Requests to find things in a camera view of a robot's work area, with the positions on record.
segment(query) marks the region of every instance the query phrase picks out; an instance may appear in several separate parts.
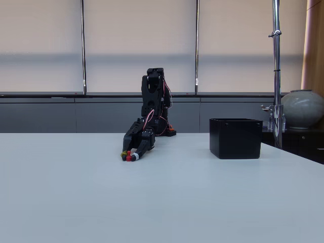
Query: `red wire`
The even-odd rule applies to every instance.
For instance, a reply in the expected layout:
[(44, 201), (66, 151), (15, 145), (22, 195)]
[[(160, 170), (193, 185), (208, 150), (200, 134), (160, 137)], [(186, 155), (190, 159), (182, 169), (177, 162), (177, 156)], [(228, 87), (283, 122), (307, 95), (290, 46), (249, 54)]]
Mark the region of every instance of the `red wire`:
[(143, 126), (143, 130), (144, 130), (145, 126), (146, 126), (146, 123), (148, 123), (148, 122), (153, 118), (153, 115), (152, 115), (151, 119), (148, 121), (149, 116), (150, 116), (151, 114), (153, 114), (153, 112), (154, 112), (154, 109), (153, 109), (152, 111), (150, 111), (150, 113), (147, 115), (147, 117), (146, 117), (146, 119), (145, 119), (144, 126)]
[(162, 135), (162, 134), (166, 131), (167, 127), (168, 127), (168, 126), (170, 127), (170, 124), (169, 124), (169, 122), (168, 122), (166, 119), (164, 119), (162, 116), (159, 116), (158, 118), (162, 118), (163, 120), (165, 120), (165, 121), (167, 122), (167, 125), (166, 125), (166, 128), (164, 128), (163, 132), (160, 133), (160, 134), (156, 134), (156, 136), (160, 136), (160, 135)]

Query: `black box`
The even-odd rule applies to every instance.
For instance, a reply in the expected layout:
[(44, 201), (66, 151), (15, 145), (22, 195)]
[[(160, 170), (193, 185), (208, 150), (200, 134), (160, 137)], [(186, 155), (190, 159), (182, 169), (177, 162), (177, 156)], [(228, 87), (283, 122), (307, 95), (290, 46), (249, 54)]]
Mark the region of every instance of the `black box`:
[(259, 158), (262, 124), (251, 119), (210, 119), (211, 152), (225, 159)]

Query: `chrome pole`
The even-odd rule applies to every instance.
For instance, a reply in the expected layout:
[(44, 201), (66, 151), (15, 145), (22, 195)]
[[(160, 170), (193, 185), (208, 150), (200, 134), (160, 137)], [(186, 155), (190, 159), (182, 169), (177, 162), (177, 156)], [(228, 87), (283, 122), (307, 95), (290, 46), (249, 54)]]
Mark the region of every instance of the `chrome pole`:
[(195, 81), (194, 81), (194, 92), (198, 93), (198, 48), (199, 48), (199, 5), (200, 0), (196, 0), (196, 66), (195, 66)]
[(279, 24), (279, 0), (273, 0), (273, 32), (269, 37), (273, 39), (274, 55), (274, 106), (273, 106), (273, 135), (275, 147), (282, 149), (281, 118), (283, 105), (281, 104), (280, 89), (280, 24)]
[(85, 22), (84, 3), (81, 0), (81, 34), (82, 34), (82, 67), (83, 67), (83, 94), (87, 94), (87, 72), (86, 72), (86, 51), (85, 51)]

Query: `wall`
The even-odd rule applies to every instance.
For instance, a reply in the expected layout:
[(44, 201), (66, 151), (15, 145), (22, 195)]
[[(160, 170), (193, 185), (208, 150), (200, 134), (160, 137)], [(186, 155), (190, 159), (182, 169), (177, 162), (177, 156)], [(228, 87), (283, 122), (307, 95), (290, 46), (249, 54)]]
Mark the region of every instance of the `wall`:
[[(268, 120), (273, 98), (173, 98), (178, 133), (207, 133), (210, 118)], [(0, 133), (125, 133), (141, 115), (141, 98), (0, 99)]]
[[(309, 0), (303, 63), (303, 89), (324, 97), (324, 2)], [(318, 123), (324, 129), (324, 118)]]

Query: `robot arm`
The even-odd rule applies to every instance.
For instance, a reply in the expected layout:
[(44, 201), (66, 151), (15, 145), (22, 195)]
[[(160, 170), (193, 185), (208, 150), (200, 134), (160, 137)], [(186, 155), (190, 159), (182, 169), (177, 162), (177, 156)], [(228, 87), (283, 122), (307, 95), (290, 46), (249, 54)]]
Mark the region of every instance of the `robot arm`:
[[(176, 131), (168, 122), (168, 108), (172, 107), (171, 92), (165, 82), (163, 68), (150, 68), (142, 78), (142, 118), (138, 118), (124, 136), (124, 161), (136, 161), (154, 148), (155, 136), (174, 136)], [(136, 152), (130, 156), (132, 148)]]

